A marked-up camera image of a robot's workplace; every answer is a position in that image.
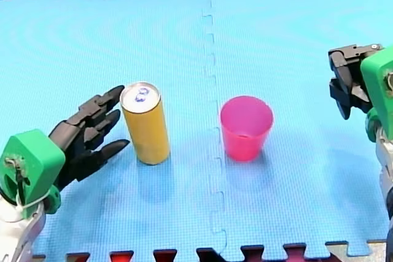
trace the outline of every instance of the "green gripper mount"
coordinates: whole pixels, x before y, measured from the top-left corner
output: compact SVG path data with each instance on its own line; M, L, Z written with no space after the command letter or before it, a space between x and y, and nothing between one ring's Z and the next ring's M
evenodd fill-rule
M60 207L60 192L53 185L66 161L63 151L38 129L11 136L0 157L0 187L12 200L18 194L17 169L23 177L25 205L48 194L45 211L54 214ZM37 204L26 208L23 217L30 217Z
M380 125L387 138L393 140L393 46L365 58L360 70L373 104L368 111L366 131L375 142L375 128Z

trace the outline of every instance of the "robotic arm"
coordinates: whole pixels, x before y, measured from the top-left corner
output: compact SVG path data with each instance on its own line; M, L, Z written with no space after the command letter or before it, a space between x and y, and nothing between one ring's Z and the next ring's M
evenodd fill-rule
M32 246L45 225L46 214L61 205L60 192L101 169L130 142L105 145L116 125L124 86L96 95L61 121L49 136L32 130L12 136L0 157L0 262L32 260Z
M329 51L330 96L347 120L351 108L363 111L365 130L376 144L380 186L390 219L386 262L393 261L393 47L350 45Z

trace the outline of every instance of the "foam puzzle mat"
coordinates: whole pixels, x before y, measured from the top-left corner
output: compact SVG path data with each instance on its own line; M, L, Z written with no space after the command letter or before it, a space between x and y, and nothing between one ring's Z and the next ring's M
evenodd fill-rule
M171 158L136 160L132 146L101 171L62 192L34 245L46 261L89 253L135 262L175 249L197 261L212 248L227 261L261 245L285 260L284 246L326 243L368 255L389 220L380 165L365 115L344 121L329 96L327 51L392 42L393 0L2 0L3 136L46 133L95 94L147 80L163 95ZM249 164L222 151L218 113L232 96L262 98L274 126ZM128 138L123 118L106 142Z

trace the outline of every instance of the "aluminum can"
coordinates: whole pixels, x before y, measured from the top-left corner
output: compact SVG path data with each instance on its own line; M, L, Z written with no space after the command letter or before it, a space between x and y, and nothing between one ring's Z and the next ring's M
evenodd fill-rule
M164 162L170 147L157 87L147 82L131 84L122 91L120 104L138 159L150 165Z

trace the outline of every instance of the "plastic cup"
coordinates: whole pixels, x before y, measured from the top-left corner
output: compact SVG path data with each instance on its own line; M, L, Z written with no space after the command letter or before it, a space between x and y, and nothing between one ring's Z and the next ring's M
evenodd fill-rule
M220 120L227 155L235 161L252 161L273 126L273 112L258 98L237 96L224 104Z

